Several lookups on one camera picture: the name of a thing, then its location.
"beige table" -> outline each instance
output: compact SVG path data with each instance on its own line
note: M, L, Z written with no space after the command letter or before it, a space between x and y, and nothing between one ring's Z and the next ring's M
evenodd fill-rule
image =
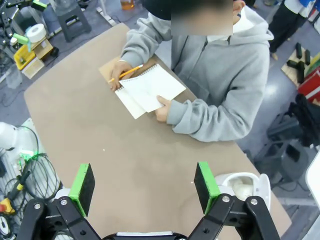
M234 142L175 134L153 113L132 118L98 70L120 54L127 31L119 24L77 49L37 80L25 100L66 187L80 163L91 163L95 190L88 220L101 237L126 231L189 235L203 216L193 184L198 161L208 161L215 175L258 172ZM186 99L194 99L189 90L178 97ZM282 235L291 221L275 196L271 215ZM224 227L219 239L239 236Z

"hoodie sleeve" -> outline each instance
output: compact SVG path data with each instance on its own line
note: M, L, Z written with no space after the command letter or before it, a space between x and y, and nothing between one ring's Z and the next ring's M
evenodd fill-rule
M139 18L137 25L138 29L127 33L127 43L121 54L121 60L133 67L146 63L162 41L172 39L171 21L159 19L149 13L148 18Z
M262 103L268 78L269 53L259 54L259 58L247 64L234 78L220 106L207 105L201 99L185 103L172 101L167 123L173 125L173 131L189 134L202 142L245 137Z

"white paper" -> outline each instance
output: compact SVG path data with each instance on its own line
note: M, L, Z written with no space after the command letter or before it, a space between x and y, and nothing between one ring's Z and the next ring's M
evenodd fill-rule
M115 94L121 100L126 109L130 112L134 119L141 117L146 111L140 107L139 104L128 94L128 92L121 87Z
M150 113L162 105L157 96L172 100L186 88L160 65L155 65L138 77L120 81L129 95L146 112Z

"floor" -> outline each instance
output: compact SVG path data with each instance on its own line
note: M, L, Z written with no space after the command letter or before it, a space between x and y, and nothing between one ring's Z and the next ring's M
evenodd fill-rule
M265 19L270 19L270 14L274 12L275 7L267 7L262 3L262 0L257 0L258 8L256 11ZM101 34L111 26L96 12L96 7L100 5L98 0L91 0L89 7L84 12L92 31L88 34L83 34L71 43L66 43L63 34L59 33L54 36L50 42L53 46L58 47L60 55L57 59L48 59L46 67L43 68L32 80L23 79L22 84L17 89L9 89L6 86L6 81L0 83L0 119L3 122L20 125L30 117L26 103L24 101L23 92L30 86L38 77L43 75L50 68L54 67L64 57L75 51L81 45L85 44L90 39ZM130 28L135 28L136 20L139 17L146 17L147 11L140 6L132 11L122 11L119 0L105 1L105 6L108 14L113 17L118 23L123 22ZM57 18L53 10L49 7L44 12L44 19L48 24L49 30L54 31L59 27ZM294 84L281 71L282 65L287 61L288 57L294 51L296 42L310 50L311 55L315 55L319 51L320 35L307 22L304 26L291 38L291 41L283 44L277 54L278 61L271 59L268 82L265 90L265 96L262 105L257 114L253 128L248 136L237 141L242 150L250 150L252 156L255 156L268 142L266 130L279 113L285 112L291 101L294 100L297 90ZM160 49L156 52L158 56L169 66L171 64L171 44L164 42ZM316 152L308 149L309 159L312 160ZM284 198L312 198L307 191L307 186L304 178L300 180L300 186L294 191L295 184L288 184L286 190L275 188L274 193L278 197ZM312 223L317 219L319 210L315 206L285 206L288 214L292 219L292 226L287 233L282 237L283 240L299 240L304 237Z

